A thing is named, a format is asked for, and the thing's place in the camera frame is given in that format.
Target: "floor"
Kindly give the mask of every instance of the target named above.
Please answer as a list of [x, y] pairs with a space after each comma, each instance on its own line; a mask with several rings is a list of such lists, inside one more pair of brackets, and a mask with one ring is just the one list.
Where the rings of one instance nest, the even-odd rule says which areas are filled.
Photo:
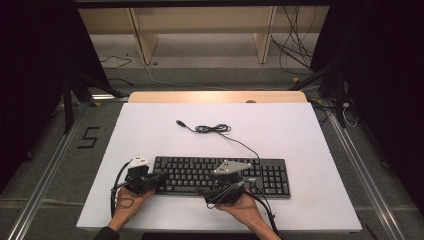
[[[274, 36], [278, 42], [283, 42], [286, 37], [284, 34]], [[318, 34], [308, 34], [304, 39], [305, 46], [313, 51], [317, 38]], [[302, 80], [310, 74], [289, 57], [280, 57], [280, 51], [274, 44], [270, 46], [267, 63], [259, 64], [250, 34], [161, 35], [148, 68], [142, 66], [132, 36], [92, 36], [92, 40], [100, 60], [104, 61], [102, 64], [111, 85], [126, 93], [136, 90], [287, 89], [297, 79]], [[318, 98], [318, 86], [319, 82], [304, 89], [308, 98]], [[98, 89], [91, 91], [102, 94]], [[122, 101], [95, 102], [78, 105], [75, 100], [78, 127], [69, 136], [69, 145], [62, 155], [56, 149], [67, 138], [63, 135], [64, 112], [58, 106], [33, 148], [32, 160], [22, 164], [0, 195], [0, 239], [8, 238], [27, 201], [33, 199], [35, 189], [39, 189], [40, 180], [45, 177], [43, 173], [51, 168], [51, 162], [58, 155], [59, 164], [50, 171], [50, 181], [42, 192], [39, 207], [32, 211], [33, 218], [27, 219], [28, 228], [24, 230], [22, 239], [93, 238], [95, 232], [77, 229], [75, 224], [123, 104]], [[316, 115], [358, 216], [378, 239], [423, 239], [423, 216], [399, 179], [390, 169], [383, 167], [384, 158], [369, 135], [366, 124], [359, 122], [356, 127], [340, 130], [331, 112], [317, 108]], [[348, 111], [346, 117], [353, 126], [356, 116]], [[87, 144], [83, 136], [89, 127], [98, 127], [93, 132], [98, 138], [95, 148], [78, 148]], [[343, 139], [351, 140], [356, 150], [354, 153], [346, 150]], [[364, 165], [377, 192], [364, 183], [361, 169], [355, 166], [357, 162]], [[383, 210], [376, 205], [375, 194], [379, 199], [377, 203], [383, 204]], [[381, 213], [386, 213], [385, 209], [391, 215], [383, 216]], [[382, 221], [390, 216], [396, 223], [395, 227]], [[393, 229], [400, 233], [391, 233]], [[359, 233], [348, 235], [283, 233], [283, 236], [285, 239], [374, 239], [371, 231], [364, 228]], [[140, 236], [139, 232], [123, 232], [121, 239], [140, 239]]]

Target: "black keyboard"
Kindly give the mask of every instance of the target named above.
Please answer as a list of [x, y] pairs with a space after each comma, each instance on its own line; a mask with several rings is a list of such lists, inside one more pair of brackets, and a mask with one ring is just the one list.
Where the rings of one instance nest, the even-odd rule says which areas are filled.
[[195, 187], [217, 187], [208, 173], [227, 161], [250, 163], [251, 168], [240, 172], [246, 189], [261, 196], [248, 182], [254, 182], [266, 198], [289, 198], [290, 188], [284, 159], [166, 157], [155, 159], [154, 172], [167, 172], [168, 178], [156, 189], [156, 194], [197, 196]]

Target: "gray carpet floor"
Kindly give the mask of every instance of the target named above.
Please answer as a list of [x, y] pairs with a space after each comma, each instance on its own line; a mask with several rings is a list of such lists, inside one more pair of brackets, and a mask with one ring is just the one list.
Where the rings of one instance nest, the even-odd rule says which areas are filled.
[[[295, 71], [307, 73], [302, 69], [295, 69]], [[229, 90], [287, 89], [293, 86], [292, 78], [294, 76], [278, 68], [151, 69], [151, 75], [156, 81], [185, 84], [184, 86], [176, 86], [152, 81], [145, 69], [106, 69], [106, 73], [109, 78], [121, 78], [132, 83], [132, 85], [129, 85], [120, 80], [111, 80], [111, 85], [123, 93], [133, 91], [214, 90], [215, 87]], [[202, 85], [203, 87], [193, 86], [192, 84]], [[308, 86], [308, 89], [305, 90], [308, 97], [314, 98], [317, 96], [317, 89], [314, 86]], [[91, 89], [91, 91], [94, 94], [102, 92], [98, 89]], [[91, 239], [95, 235], [95, 232], [77, 229], [75, 225], [102, 161], [122, 105], [122, 102], [103, 101], [98, 106], [92, 105], [89, 107], [82, 116], [71, 145], [30, 225], [25, 239]], [[316, 110], [316, 114], [317, 120], [323, 119], [322, 111]], [[88, 127], [99, 128], [90, 132], [93, 136], [98, 137], [98, 140], [94, 148], [78, 148], [78, 146], [89, 144], [82, 139]], [[63, 129], [64, 111], [59, 106], [37, 145], [34, 146], [32, 160], [22, 164], [7, 188], [0, 195], [0, 239], [7, 237], [20, 211], [25, 206], [25, 200], [31, 196], [63, 136]], [[358, 215], [370, 226], [379, 239], [388, 239], [330, 120], [322, 124], [322, 131]], [[390, 169], [381, 166], [380, 162], [384, 159], [369, 135], [365, 124], [359, 124], [355, 128], [348, 127], [347, 131], [389, 207], [394, 212], [406, 239], [423, 239], [423, 217], [403, 189], [399, 179]], [[140, 239], [141, 235], [142, 233], [138, 232], [124, 232], [121, 239]], [[343, 235], [332, 233], [285, 233], [283, 235], [285, 239], [289, 240], [373, 239], [366, 229], [359, 233]]]

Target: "person's left hand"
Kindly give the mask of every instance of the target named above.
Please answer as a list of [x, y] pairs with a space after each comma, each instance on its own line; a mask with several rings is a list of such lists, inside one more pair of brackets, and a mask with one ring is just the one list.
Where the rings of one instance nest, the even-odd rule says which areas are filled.
[[146, 192], [143, 195], [137, 195], [130, 192], [127, 188], [121, 187], [118, 192], [115, 213], [108, 227], [116, 232], [121, 231], [131, 217], [137, 214], [143, 203], [149, 197], [153, 196], [153, 194], [155, 194], [154, 190]]

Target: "person's right hand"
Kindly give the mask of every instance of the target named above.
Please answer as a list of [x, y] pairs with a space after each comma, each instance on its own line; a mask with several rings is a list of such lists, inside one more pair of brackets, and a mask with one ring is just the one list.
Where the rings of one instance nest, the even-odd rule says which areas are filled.
[[215, 207], [231, 214], [262, 240], [281, 239], [262, 218], [255, 199], [249, 197], [247, 194], [243, 194], [234, 204], [216, 204]]

